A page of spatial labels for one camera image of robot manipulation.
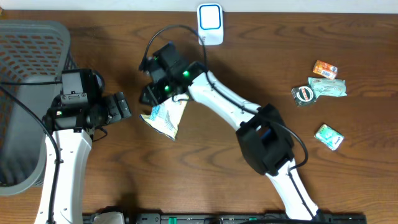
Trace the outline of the mint wet wipes pack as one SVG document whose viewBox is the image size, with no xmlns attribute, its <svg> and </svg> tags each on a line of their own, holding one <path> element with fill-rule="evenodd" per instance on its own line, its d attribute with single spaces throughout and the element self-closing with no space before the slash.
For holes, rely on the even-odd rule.
<svg viewBox="0 0 398 224">
<path fill-rule="evenodd" d="M 313 90 L 316 98 L 320 96 L 342 97 L 347 95 L 344 80 L 309 77 L 308 84 Z"/>
</svg>

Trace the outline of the teal tissue pack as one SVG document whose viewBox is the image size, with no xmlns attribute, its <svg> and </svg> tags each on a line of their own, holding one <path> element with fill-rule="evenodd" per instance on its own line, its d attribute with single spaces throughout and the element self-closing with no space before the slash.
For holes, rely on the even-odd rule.
<svg viewBox="0 0 398 224">
<path fill-rule="evenodd" d="M 335 131 L 327 124 L 321 125 L 318 131 L 315 133 L 314 137 L 317 140 L 321 141 L 332 151 L 337 150 L 345 138 L 342 134 Z"/>
</svg>

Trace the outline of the dark green round-logo packet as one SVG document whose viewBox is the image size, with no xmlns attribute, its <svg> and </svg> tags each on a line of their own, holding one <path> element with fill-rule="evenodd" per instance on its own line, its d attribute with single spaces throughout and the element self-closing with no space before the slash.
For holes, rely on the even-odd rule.
<svg viewBox="0 0 398 224">
<path fill-rule="evenodd" d="M 312 105 L 317 100 L 314 91 L 309 85 L 294 87 L 291 93 L 297 106 Z"/>
</svg>

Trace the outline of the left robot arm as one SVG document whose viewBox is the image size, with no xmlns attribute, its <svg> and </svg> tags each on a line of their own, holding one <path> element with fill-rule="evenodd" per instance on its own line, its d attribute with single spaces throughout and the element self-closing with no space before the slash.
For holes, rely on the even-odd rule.
<svg viewBox="0 0 398 224">
<path fill-rule="evenodd" d="M 131 116 L 124 93 L 62 90 L 40 122 L 46 166 L 36 223 L 82 223 L 83 188 L 94 131 Z"/>
</svg>

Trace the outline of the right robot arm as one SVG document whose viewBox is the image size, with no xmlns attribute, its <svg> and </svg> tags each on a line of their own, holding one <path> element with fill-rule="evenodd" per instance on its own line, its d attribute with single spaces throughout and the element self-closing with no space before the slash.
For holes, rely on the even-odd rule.
<svg viewBox="0 0 398 224">
<path fill-rule="evenodd" d="M 205 64 L 184 59 L 144 58 L 139 69 L 152 81 L 143 90 L 141 102 L 157 106 L 178 93 L 215 112 L 235 131 L 247 164 L 272 182 L 291 219 L 315 221 L 318 206 L 303 186 L 293 153 L 294 142 L 303 141 L 289 129 L 279 111 L 245 100 L 223 85 Z"/>
</svg>

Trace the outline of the orange tissue pack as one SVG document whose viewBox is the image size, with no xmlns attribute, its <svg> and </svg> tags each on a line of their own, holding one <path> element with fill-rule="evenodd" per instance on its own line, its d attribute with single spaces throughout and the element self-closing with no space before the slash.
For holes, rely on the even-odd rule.
<svg viewBox="0 0 398 224">
<path fill-rule="evenodd" d="M 317 60 L 313 67 L 313 73 L 321 75 L 330 80 L 334 80 L 338 74 L 338 68 L 329 63 Z"/>
</svg>

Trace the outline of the white snack bag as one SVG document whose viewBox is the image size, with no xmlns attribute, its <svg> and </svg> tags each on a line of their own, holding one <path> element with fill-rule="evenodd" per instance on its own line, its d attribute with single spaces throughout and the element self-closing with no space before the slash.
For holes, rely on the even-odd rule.
<svg viewBox="0 0 398 224">
<path fill-rule="evenodd" d="M 158 133 L 174 141 L 189 100 L 190 97 L 185 93 L 173 96 L 162 104 L 154 106 L 149 115 L 141 114 L 139 117 Z"/>
</svg>

